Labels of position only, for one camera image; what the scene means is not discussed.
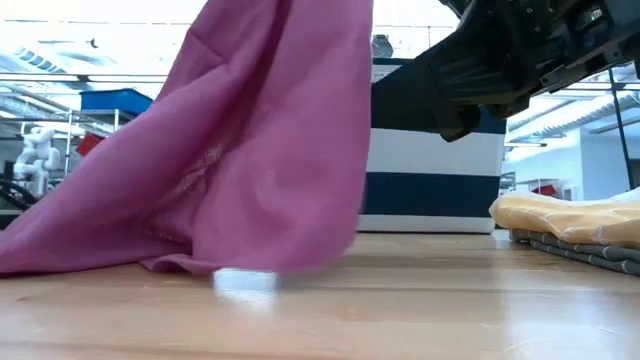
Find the wooden table surface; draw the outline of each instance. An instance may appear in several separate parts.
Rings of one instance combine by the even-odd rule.
[[[362,235],[275,286],[137,265],[0,280],[0,359],[640,356],[640,279],[495,237]]]

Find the humanoid robot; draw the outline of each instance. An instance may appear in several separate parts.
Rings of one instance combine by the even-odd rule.
[[[36,127],[23,137],[22,153],[13,166],[13,177],[36,198],[49,190],[49,171],[60,166],[60,152],[52,146],[54,129]]]

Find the pink fabric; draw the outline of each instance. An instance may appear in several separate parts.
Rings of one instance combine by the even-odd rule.
[[[210,0],[160,96],[0,238],[0,273],[290,271],[354,238],[372,0]]]

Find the blue container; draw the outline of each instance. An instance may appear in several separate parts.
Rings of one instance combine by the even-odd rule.
[[[82,110],[120,110],[132,115],[147,111],[153,100],[133,89],[83,91]]]

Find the black machine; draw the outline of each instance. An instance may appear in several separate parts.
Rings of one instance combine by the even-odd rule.
[[[640,74],[640,0],[440,0],[457,30],[372,86],[372,127],[455,141],[618,64]]]

